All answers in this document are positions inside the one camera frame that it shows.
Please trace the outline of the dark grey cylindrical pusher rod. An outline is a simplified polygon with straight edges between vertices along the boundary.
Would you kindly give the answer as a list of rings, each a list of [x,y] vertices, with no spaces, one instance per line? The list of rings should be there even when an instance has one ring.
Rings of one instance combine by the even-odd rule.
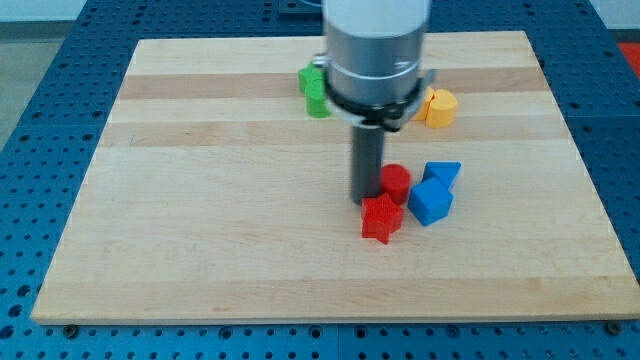
[[[381,192],[384,131],[353,127],[351,131],[350,196],[355,204]]]

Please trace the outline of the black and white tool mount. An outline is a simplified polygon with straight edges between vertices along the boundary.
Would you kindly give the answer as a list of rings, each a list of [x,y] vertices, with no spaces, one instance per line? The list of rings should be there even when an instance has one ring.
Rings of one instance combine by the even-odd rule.
[[[313,66],[324,75],[325,103],[332,114],[353,127],[381,128],[387,132],[398,132],[419,112],[424,95],[436,78],[436,70],[430,69],[418,78],[413,89],[404,98],[387,104],[363,104],[348,100],[332,88],[327,75],[332,67],[331,58],[326,53],[315,54]]]

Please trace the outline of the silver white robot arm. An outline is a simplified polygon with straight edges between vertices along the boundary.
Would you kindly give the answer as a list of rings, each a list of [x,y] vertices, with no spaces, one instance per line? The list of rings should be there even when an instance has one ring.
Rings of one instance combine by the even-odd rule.
[[[430,0],[325,0],[326,50],[313,59],[329,112],[351,126],[350,198],[381,194],[384,138],[422,106],[434,78],[421,74]]]

